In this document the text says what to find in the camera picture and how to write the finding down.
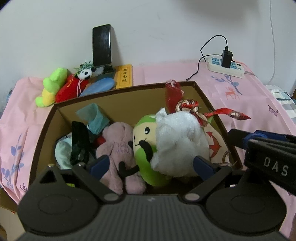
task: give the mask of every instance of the white plush toy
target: white plush toy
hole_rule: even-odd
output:
[[[197,176],[193,169],[196,156],[210,160],[205,133],[195,116],[186,111],[156,114],[156,147],[151,160],[153,170],[171,177]]]

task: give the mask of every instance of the teal fabric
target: teal fabric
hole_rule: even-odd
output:
[[[108,125],[110,120],[104,116],[98,105],[92,103],[76,111],[76,115],[88,122],[87,127],[92,134],[98,135]]]

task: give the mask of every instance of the green plush dinosaur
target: green plush dinosaur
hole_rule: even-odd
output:
[[[165,175],[154,171],[150,161],[156,150],[156,119],[155,115],[146,115],[140,119],[133,130],[133,142],[129,146],[133,148],[137,166],[126,170],[125,163],[119,163],[119,173],[123,177],[130,176],[138,171],[145,182],[155,187],[162,187],[170,182]]]
[[[55,95],[59,89],[65,84],[68,70],[57,68],[50,77],[43,80],[44,89],[42,96],[35,99],[36,105],[39,107],[48,107],[55,102]]]

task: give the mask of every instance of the blue plush toy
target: blue plush toy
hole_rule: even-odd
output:
[[[91,84],[87,89],[85,89],[82,92],[80,96],[111,90],[114,87],[114,85],[115,81],[112,78],[104,78]]]

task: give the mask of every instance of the white cable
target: white cable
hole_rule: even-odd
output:
[[[78,88],[80,90],[80,94],[82,93],[81,88],[80,88],[80,84],[83,80],[79,80],[78,85],[77,85],[77,97],[78,97]]]
[[[269,18],[270,18],[270,24],[271,24],[272,40],[274,42],[274,73],[273,73],[270,81],[268,81],[267,85],[269,85],[271,83],[271,81],[274,78],[275,72],[276,72],[276,44],[274,41],[274,26],[272,24],[272,18],[271,18],[271,0],[269,0]]]

